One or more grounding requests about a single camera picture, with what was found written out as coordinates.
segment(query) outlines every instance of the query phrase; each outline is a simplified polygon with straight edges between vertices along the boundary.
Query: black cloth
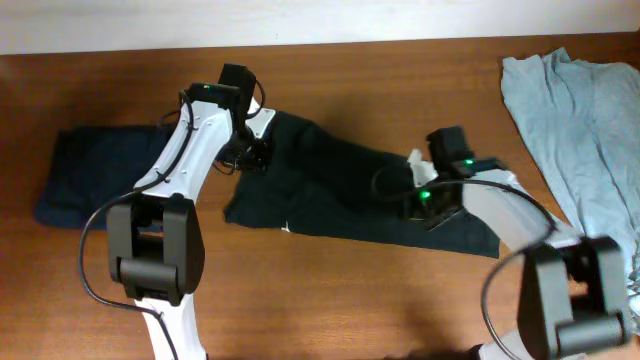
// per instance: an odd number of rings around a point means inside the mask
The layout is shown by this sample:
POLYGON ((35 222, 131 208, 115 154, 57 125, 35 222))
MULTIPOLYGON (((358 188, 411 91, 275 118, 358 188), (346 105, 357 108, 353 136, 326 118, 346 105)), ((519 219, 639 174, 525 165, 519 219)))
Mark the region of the black cloth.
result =
MULTIPOLYGON (((372 196, 374 173, 383 166, 406 166, 406 158, 338 140, 313 122, 282 112, 268 131, 274 145, 270 166, 264 173, 242 174, 224 211, 227 222, 498 257, 498 237, 466 210, 427 231, 393 216, 388 203, 372 196)), ((406 181, 391 186, 411 188, 411 177, 406 181)))
MULTIPOLYGON (((58 134, 44 192, 36 205, 43 225, 81 229, 105 202, 127 193, 156 162, 170 126, 80 127, 58 134)), ((106 227, 105 216, 94 228, 106 227)))

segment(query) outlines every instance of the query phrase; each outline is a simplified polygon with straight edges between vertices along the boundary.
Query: white wall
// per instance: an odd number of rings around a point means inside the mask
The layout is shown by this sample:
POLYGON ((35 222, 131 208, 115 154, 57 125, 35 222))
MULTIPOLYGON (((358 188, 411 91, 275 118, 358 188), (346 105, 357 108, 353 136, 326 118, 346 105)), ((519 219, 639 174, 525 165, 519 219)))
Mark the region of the white wall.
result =
POLYGON ((3 0, 0 53, 635 31, 640 0, 3 0))

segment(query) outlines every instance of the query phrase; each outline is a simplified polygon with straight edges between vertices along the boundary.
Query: wooden table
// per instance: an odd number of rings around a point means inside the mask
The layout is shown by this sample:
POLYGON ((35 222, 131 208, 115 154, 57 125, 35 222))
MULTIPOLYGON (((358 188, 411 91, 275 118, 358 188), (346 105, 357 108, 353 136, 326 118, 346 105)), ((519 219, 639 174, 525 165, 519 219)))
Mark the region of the wooden table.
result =
MULTIPOLYGON (((0 57, 0 358, 152 358, 140 315, 83 293, 79 231, 31 217, 61 128, 153 123, 173 109, 178 89, 216 81, 222 64, 235 62, 257 74, 268 107, 374 149, 408 155, 425 148, 427 133, 463 125, 478 155, 502 158, 561 215, 502 103, 501 59, 565 46, 573 58, 638 67, 639 40, 613 34, 0 57)), ((222 208, 236 180, 212 172, 198 201, 207 260, 196 311, 212 358, 376 359, 489 340, 479 293, 494 260, 227 225, 222 208)), ((105 233, 93 233, 87 272, 99 293, 123 300, 106 251, 105 233)), ((501 331, 515 327, 518 279, 514 267, 491 296, 501 331)), ((638 348, 598 358, 637 359, 638 348)))

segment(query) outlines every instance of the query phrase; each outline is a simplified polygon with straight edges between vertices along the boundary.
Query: folded garment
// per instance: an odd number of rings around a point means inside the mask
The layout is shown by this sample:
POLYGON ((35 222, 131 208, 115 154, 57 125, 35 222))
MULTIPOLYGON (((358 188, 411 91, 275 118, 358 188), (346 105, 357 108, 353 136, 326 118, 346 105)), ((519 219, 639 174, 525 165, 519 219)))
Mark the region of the folded garment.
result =
MULTIPOLYGON (((620 245, 640 293, 640 72, 571 61, 565 49, 503 65, 504 102, 562 211, 620 245)), ((631 308, 640 325, 640 297, 631 308)))
MULTIPOLYGON (((406 167, 406 158, 338 140, 313 122, 282 112, 268 131, 274 144, 270 166, 264 173, 242 174, 224 212, 227 222, 498 257, 498 237, 466 210, 428 231, 372 196, 376 171, 406 167)), ((408 174, 381 187, 412 188, 413 178, 408 174)))
MULTIPOLYGON (((43 225, 81 229, 105 202, 133 189, 160 156, 170 126, 81 127, 58 134, 44 193, 43 225)), ((105 216, 94 228, 106 227, 105 216)))

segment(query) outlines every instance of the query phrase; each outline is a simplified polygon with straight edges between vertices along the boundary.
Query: crumpled light blue fabric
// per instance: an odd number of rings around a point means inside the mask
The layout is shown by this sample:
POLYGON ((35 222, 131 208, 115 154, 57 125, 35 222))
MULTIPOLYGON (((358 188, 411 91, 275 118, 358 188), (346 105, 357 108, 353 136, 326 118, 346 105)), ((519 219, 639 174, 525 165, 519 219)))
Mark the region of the crumpled light blue fabric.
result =
MULTIPOLYGON (((564 48, 503 60, 502 94, 529 152, 571 224, 622 248, 640 292, 640 73, 571 61, 564 48)), ((640 319, 640 296, 631 299, 640 319)))

